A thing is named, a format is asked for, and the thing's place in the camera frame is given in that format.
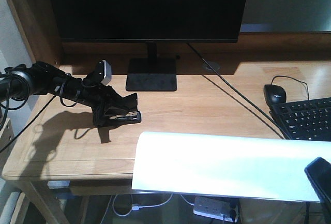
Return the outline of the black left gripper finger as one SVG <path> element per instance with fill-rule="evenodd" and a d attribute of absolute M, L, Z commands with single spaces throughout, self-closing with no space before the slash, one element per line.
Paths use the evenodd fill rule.
<path fill-rule="evenodd" d="M 133 93 L 122 97 L 119 94 L 114 99 L 114 105 L 120 109 L 137 110 L 138 109 L 138 94 Z"/>

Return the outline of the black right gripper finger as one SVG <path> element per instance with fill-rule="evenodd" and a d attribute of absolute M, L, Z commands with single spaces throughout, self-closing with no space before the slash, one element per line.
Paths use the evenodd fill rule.
<path fill-rule="evenodd" d="M 318 157 L 304 171 L 320 201 L 330 204 L 330 163 Z"/>

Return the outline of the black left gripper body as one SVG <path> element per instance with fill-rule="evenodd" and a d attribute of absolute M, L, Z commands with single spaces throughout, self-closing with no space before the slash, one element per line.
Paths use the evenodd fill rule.
<path fill-rule="evenodd" d="M 94 82 L 87 78 L 80 80 L 81 92 L 77 102 L 92 109 L 99 107 L 102 103 L 119 103 L 122 97 L 111 86 L 105 86 L 100 82 Z"/>

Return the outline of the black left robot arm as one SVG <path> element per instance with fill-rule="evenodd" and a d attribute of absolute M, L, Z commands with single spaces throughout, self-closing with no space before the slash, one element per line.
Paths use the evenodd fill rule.
<path fill-rule="evenodd" d="M 30 68 L 21 64 L 8 67 L 1 74 L 1 102 L 7 96 L 25 100 L 30 95 L 52 94 L 91 108 L 104 107 L 105 111 L 125 115 L 138 110 L 138 95 L 120 96 L 108 83 L 112 78 L 110 64 L 101 60 L 84 79 L 46 63 L 36 62 Z"/>

